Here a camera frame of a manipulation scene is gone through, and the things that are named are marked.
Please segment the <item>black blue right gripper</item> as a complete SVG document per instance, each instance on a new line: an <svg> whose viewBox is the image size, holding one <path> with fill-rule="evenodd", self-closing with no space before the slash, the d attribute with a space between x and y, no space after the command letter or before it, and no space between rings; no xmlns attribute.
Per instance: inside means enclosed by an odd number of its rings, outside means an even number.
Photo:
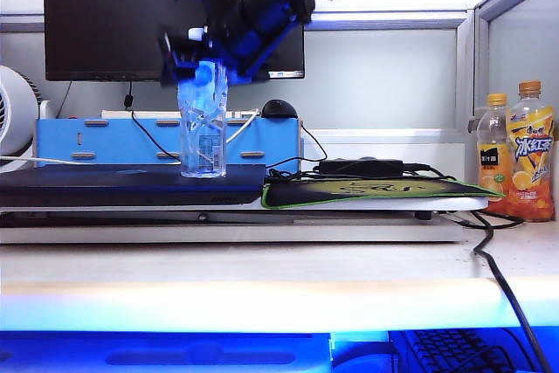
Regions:
<svg viewBox="0 0 559 373"><path fill-rule="evenodd" d="M235 0L209 22L212 53L223 63L231 86L269 79L265 63L297 26L310 22L314 0ZM177 86L195 78L198 41L164 32L160 84Z"/></svg>

